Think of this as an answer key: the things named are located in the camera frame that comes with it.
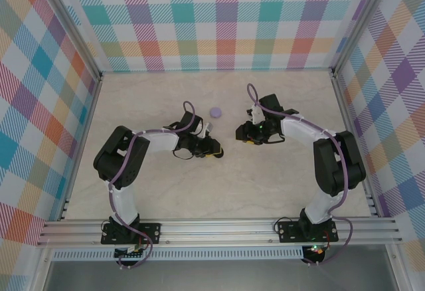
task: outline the metal extrusion rail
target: metal extrusion rail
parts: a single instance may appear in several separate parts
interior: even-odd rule
[[[398,244],[402,237],[393,218],[355,217],[350,244]],[[273,231],[275,219],[217,219],[217,220],[143,220],[161,223],[161,238],[155,248],[212,247],[212,246],[302,246],[306,243],[279,243]],[[101,220],[65,220],[46,222],[38,246],[42,248],[108,247],[100,244]],[[339,242],[349,234],[349,225],[336,221]]]

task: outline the colorful plaid backdrop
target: colorful plaid backdrop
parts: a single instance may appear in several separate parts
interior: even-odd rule
[[[361,2],[63,1],[98,64],[114,71],[327,68]]]
[[[425,0],[382,0],[339,75],[386,216],[396,217],[410,276],[425,281]]]
[[[47,0],[0,0],[0,15],[0,290],[21,290],[95,81]]]

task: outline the small purple disc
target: small purple disc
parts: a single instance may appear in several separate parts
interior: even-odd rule
[[[219,118],[221,116],[221,109],[218,107],[213,107],[210,109],[210,116],[213,118]]]

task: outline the purple bottle cap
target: purple bottle cap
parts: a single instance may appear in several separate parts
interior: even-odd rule
[[[213,118],[219,118],[221,116],[221,109],[218,107],[213,107],[210,109],[210,116]]]

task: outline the purple cable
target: purple cable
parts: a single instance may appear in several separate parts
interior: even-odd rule
[[[253,97],[251,90],[252,89],[254,91],[255,97]],[[342,206],[342,204],[344,203],[344,201],[347,198],[348,195],[348,173],[347,173],[347,164],[345,162],[345,158],[344,158],[344,154],[343,151],[341,149],[341,146],[338,144],[338,141],[327,131],[324,130],[323,128],[317,126],[316,124],[313,124],[311,122],[309,122],[308,120],[304,120],[303,118],[299,118],[296,116],[292,116],[289,114],[285,114],[285,113],[281,113],[281,112],[275,112],[274,110],[269,110],[268,108],[263,107],[263,105],[261,105],[258,101],[258,94],[257,94],[257,90],[255,89],[254,85],[249,83],[246,86],[246,90],[248,91],[248,95],[251,98],[251,100],[255,103],[255,105],[257,105],[259,108],[261,108],[263,111],[271,113],[271,114],[275,114],[275,115],[280,115],[280,116],[284,116],[285,118],[289,118],[291,120],[297,120],[299,122],[303,122],[309,126],[311,126],[312,128],[314,128],[315,130],[318,130],[319,132],[325,134],[327,137],[329,137],[329,139],[333,142],[333,144],[335,145],[335,147],[337,148],[338,151],[338,155],[341,158],[341,165],[343,166],[343,175],[344,175],[344,193],[343,196],[341,198],[341,200],[335,205],[332,206],[331,208],[329,208],[329,210],[327,211],[327,213],[329,213],[329,215],[331,215],[331,212],[334,211],[336,208],[339,208],[340,206]],[[333,255],[331,258],[324,260],[321,264],[326,264],[328,262],[330,262],[333,259],[336,259],[338,256],[341,255],[341,253],[344,251],[345,247],[349,244],[351,237],[353,236],[353,224],[352,222],[345,217],[337,217],[337,216],[332,216],[334,219],[337,220],[342,220],[342,221],[347,221],[348,224],[350,225],[350,232],[348,234],[348,238],[345,241],[344,245],[342,246],[342,248],[339,250],[339,252],[335,255]]]
[[[183,108],[185,109],[185,111],[186,111],[186,104],[188,104],[192,108],[192,118],[191,118],[191,121],[185,127],[180,128],[178,130],[142,130],[142,131],[134,134],[133,138],[130,141],[130,144],[128,145],[127,153],[126,153],[126,156],[124,157],[124,161],[123,161],[123,163],[121,165],[120,170],[117,172],[117,174],[115,175],[115,177],[112,178],[112,180],[108,184],[109,202],[110,202],[110,205],[111,205],[112,212],[115,214],[115,217],[118,219],[118,221],[125,228],[127,228],[127,229],[129,229],[129,230],[131,230],[131,231],[133,231],[135,233],[137,233],[138,235],[142,236],[143,238],[146,238],[146,240],[149,242],[149,247],[150,247],[149,248],[149,252],[145,256],[145,258],[141,259],[140,261],[138,261],[137,263],[135,263],[133,266],[124,266],[121,263],[121,259],[122,259],[123,256],[120,256],[118,258],[118,264],[121,266],[121,268],[132,269],[132,268],[137,268],[138,266],[142,265],[151,256],[151,253],[152,253],[152,250],[153,250],[153,242],[152,242],[152,240],[150,239],[150,237],[147,234],[145,234],[145,233],[143,233],[141,231],[138,231],[137,229],[134,229],[134,228],[130,227],[120,217],[120,215],[117,213],[117,209],[115,208],[115,204],[114,204],[114,196],[112,195],[112,193],[113,193],[112,185],[117,181],[117,179],[121,176],[121,174],[123,173],[124,169],[126,168],[126,165],[128,163],[128,159],[129,159],[129,153],[133,149],[133,144],[134,144],[134,141],[136,140],[137,137],[139,137],[140,135],[143,135],[143,134],[150,134],[150,133],[174,133],[175,134],[175,133],[182,132],[183,130],[186,130],[187,128],[189,128],[193,124],[193,122],[195,120],[195,107],[192,105],[192,103],[190,103],[188,100],[186,100],[186,101],[183,102]]]

